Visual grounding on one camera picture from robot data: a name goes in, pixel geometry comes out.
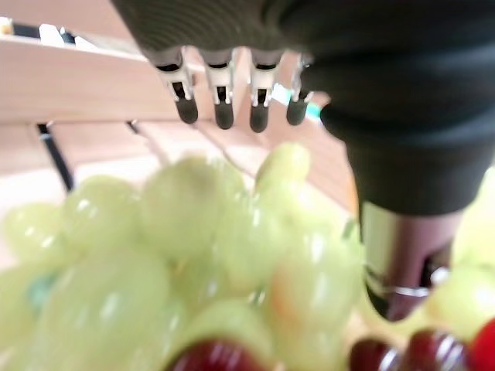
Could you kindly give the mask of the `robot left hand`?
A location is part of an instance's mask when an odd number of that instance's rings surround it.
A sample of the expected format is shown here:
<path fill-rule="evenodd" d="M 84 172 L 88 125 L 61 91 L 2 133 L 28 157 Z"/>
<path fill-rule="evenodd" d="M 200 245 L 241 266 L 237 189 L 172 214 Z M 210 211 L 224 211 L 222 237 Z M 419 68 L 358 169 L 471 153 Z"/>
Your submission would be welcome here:
<path fill-rule="evenodd" d="M 302 86 L 346 145 L 365 282 L 398 321 L 432 291 L 494 153 L 492 1 L 116 1 L 148 60 L 176 46 L 310 57 Z"/>

